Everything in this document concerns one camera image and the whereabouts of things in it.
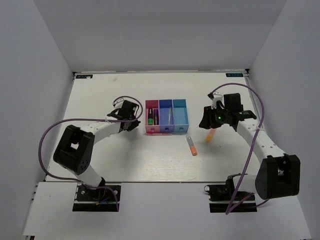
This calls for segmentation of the orange pink highlighter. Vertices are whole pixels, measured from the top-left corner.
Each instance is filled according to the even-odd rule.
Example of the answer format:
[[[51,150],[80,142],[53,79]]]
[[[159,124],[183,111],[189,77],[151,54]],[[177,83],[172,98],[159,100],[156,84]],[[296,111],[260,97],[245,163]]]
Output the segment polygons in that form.
[[[213,139],[213,136],[215,135],[216,129],[212,128],[209,133],[207,134],[206,138],[205,138],[205,142],[206,143],[210,143]]]

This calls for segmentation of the green black highlighter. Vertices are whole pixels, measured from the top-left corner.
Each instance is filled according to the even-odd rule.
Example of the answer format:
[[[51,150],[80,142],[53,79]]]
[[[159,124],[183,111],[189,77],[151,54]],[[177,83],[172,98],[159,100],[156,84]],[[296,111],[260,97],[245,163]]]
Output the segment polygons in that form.
[[[152,108],[148,109],[147,124],[149,126],[152,126],[154,124],[154,117],[153,117],[153,109]]]

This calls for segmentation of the purple black highlighter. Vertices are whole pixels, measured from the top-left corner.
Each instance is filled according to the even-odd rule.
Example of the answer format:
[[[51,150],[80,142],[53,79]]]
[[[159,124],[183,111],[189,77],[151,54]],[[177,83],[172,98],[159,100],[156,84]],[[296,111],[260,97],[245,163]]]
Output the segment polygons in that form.
[[[159,125],[159,109],[158,108],[153,109],[153,124]]]

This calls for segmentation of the grey orange marker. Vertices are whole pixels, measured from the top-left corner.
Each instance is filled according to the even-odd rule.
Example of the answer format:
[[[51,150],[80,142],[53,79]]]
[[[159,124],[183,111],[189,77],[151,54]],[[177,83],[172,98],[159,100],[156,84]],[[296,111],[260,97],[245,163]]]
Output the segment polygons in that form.
[[[192,156],[196,156],[198,153],[197,153],[196,147],[193,143],[191,136],[189,134],[187,134],[185,137],[186,137],[186,140],[187,140],[187,143],[188,143],[188,146],[189,146],[189,149],[190,149]]]

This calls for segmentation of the yellow slim highlighter pen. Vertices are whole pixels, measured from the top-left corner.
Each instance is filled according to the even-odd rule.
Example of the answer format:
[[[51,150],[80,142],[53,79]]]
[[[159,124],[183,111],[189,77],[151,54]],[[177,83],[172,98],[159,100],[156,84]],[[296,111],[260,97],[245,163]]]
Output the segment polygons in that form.
[[[171,119],[172,119],[172,107],[170,107],[169,108],[169,113],[168,113],[168,125],[171,125],[172,123],[172,121],[171,121]]]

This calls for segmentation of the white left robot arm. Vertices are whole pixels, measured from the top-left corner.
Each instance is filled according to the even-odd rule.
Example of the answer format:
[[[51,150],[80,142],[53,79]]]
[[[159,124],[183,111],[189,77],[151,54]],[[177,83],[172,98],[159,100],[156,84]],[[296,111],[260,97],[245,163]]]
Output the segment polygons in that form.
[[[75,179],[89,186],[88,193],[99,200],[105,196],[104,179],[91,166],[94,145],[123,131],[130,132],[141,122],[136,119],[106,119],[86,126],[68,125],[54,151],[53,160],[71,172]]]

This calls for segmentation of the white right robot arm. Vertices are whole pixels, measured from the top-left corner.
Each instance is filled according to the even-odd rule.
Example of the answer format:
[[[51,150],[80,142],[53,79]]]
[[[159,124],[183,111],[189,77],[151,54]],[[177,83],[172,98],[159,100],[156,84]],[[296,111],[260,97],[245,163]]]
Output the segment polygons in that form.
[[[229,111],[223,108],[203,109],[199,124],[202,129],[217,129],[230,125],[253,148],[251,153],[259,161],[260,167],[255,175],[240,174],[227,177],[226,195],[236,200],[244,192],[258,194],[263,200],[296,196],[300,190],[300,159],[280,149],[259,128],[259,121],[251,110]]]

